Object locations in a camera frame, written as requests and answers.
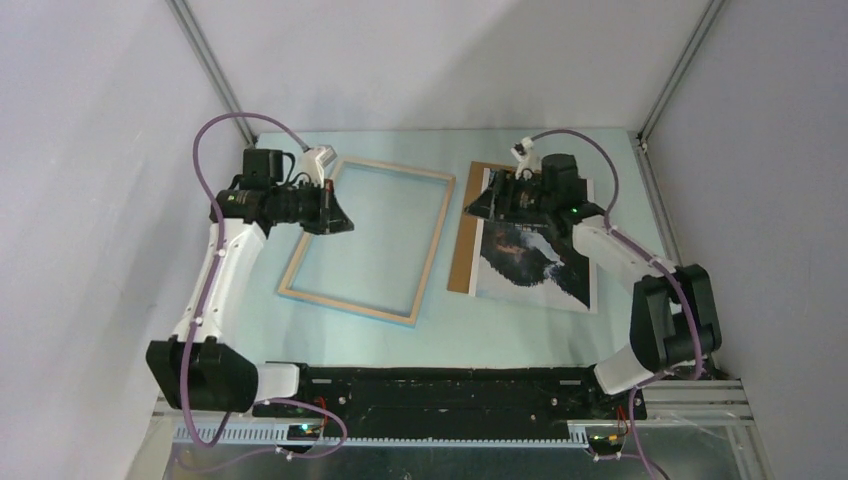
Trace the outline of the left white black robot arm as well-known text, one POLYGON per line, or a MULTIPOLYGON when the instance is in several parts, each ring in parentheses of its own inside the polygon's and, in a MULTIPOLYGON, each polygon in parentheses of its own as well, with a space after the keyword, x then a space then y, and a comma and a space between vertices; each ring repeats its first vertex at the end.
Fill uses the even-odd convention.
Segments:
POLYGON ((299 379, 298 367, 260 367, 236 349, 237 316, 271 229, 296 224, 305 233, 331 235, 354 228, 325 176, 335 150, 326 145, 307 150, 293 178, 283 173, 288 156, 280 150, 244 151, 241 173, 211 205, 207 250, 188 306, 171 336, 147 348, 151 373, 175 409, 244 413, 277 397, 299 417, 315 406, 316 390, 299 379))

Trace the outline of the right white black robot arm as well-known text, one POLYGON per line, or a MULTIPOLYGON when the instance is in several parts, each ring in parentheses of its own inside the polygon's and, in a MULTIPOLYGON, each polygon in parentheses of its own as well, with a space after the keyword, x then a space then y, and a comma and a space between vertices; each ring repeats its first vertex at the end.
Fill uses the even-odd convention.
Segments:
POLYGON ((589 199, 574 156, 550 154, 535 169, 529 159, 522 156, 518 170, 496 171, 464 212, 543 234, 555 252, 596 263, 630 294, 629 339, 593 366, 593 383, 581 392, 585 411, 606 418, 620 407, 622 392, 687 362, 699 377, 706 356, 723 343, 706 269, 677 265, 613 225, 610 211, 589 199))

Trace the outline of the brown fibreboard backing board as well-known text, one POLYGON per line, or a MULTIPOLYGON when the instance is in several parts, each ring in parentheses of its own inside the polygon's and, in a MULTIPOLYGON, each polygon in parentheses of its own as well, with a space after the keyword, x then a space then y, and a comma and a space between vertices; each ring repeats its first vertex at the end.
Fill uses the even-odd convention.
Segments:
POLYGON ((471 293, 474 245, 477 234, 477 219, 465 213, 465 207, 477 199, 489 184, 487 170, 500 170, 504 165, 472 161, 460 196, 459 224, 457 230, 447 290, 454 293, 471 293))

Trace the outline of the light wooden picture frame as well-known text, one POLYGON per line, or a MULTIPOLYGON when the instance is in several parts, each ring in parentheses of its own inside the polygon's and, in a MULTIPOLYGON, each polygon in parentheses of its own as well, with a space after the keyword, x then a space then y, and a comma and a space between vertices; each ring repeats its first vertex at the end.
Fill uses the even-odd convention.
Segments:
POLYGON ((353 231, 300 236, 280 295, 415 324, 455 186, 453 175, 343 157, 329 175, 353 231))

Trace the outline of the landscape photo print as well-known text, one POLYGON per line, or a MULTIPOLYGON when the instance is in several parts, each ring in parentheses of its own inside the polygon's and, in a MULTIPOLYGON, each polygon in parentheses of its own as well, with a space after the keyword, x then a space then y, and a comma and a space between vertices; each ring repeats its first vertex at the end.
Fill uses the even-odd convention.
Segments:
POLYGON ((478 298, 597 312, 596 267, 587 257, 555 252, 547 236, 513 224, 474 221, 468 294, 478 298))

